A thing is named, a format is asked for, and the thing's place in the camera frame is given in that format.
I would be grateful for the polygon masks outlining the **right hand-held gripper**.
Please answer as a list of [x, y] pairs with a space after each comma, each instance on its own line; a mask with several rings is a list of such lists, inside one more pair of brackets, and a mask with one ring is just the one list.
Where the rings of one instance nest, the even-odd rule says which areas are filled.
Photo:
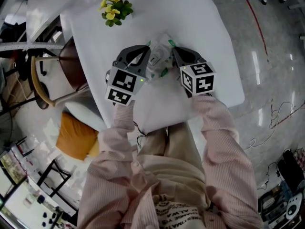
[[180, 67], [181, 84], [192, 96], [207, 94], [214, 91], [216, 72], [211, 62], [196, 51], [185, 47], [173, 48], [174, 61]]

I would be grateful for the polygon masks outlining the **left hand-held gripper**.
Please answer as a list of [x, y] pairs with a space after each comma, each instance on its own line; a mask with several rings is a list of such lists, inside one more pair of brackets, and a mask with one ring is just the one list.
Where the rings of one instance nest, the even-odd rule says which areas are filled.
[[105, 99], [129, 105], [145, 83], [150, 47], [135, 45], [123, 49], [108, 71]]

